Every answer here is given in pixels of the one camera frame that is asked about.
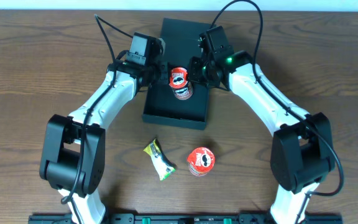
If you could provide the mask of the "dark brown Pringles can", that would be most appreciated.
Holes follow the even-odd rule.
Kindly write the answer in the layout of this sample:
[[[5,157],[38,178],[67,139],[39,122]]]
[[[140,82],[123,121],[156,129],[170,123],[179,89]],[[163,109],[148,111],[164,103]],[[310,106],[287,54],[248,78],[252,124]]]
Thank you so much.
[[[187,100],[193,95],[193,85],[188,80],[187,70],[183,67],[171,69],[169,86],[179,100]]]

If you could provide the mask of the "black gift box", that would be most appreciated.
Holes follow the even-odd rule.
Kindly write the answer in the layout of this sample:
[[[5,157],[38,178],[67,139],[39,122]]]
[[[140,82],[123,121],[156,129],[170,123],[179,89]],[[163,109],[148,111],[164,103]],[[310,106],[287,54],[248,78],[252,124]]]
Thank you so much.
[[[165,18],[160,37],[166,43],[163,59],[175,67],[186,68],[192,57],[199,57],[199,35],[209,24]],[[209,90],[193,85],[193,95],[187,100],[175,97],[169,85],[152,85],[145,100],[142,120],[181,128],[204,130],[207,124]]]

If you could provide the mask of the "red Pringles can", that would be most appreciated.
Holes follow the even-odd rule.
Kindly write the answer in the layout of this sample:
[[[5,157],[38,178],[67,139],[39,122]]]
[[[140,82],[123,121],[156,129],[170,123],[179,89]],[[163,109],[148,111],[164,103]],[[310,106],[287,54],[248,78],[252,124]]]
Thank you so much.
[[[190,172],[201,177],[212,170],[215,163],[215,155],[207,147],[194,149],[187,157]]]

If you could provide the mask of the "green white snack packet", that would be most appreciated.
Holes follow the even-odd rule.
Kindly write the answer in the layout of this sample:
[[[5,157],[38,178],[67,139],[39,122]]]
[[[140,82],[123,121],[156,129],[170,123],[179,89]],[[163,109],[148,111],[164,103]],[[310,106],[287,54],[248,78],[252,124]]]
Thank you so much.
[[[150,156],[160,181],[165,180],[176,171],[175,165],[163,153],[157,138],[153,139],[143,151]]]

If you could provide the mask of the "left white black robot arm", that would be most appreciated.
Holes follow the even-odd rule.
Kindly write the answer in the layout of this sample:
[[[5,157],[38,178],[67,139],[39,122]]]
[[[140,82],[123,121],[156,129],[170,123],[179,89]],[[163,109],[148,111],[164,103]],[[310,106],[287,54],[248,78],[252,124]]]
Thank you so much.
[[[71,215],[59,223],[102,223],[106,207],[98,185],[105,166],[106,131],[140,88],[168,83],[166,61],[149,65],[115,60],[100,87],[68,116],[53,115],[46,127],[39,175],[62,195]]]

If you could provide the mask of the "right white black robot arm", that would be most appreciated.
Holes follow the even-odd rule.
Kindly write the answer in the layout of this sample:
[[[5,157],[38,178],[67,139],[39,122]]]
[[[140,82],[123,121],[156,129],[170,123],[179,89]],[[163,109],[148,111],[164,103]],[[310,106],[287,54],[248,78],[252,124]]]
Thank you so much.
[[[332,197],[340,192],[317,190],[335,168],[340,172],[339,181],[344,181],[327,116],[312,115],[289,100],[247,52],[192,57],[189,69],[190,81],[213,87],[224,85],[239,96],[270,131],[270,168],[278,182],[270,207],[275,223],[303,223],[312,196]]]

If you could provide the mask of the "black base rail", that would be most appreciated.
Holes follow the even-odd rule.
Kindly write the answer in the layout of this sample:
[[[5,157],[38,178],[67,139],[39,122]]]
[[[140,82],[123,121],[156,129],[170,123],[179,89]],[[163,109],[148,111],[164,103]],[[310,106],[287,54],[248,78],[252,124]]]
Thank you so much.
[[[71,215],[31,215],[28,224],[74,223]],[[133,215],[116,213],[104,218],[101,223],[110,224],[264,224],[275,223],[266,213],[241,213],[239,215]],[[340,215],[306,215],[301,223],[342,224]]]

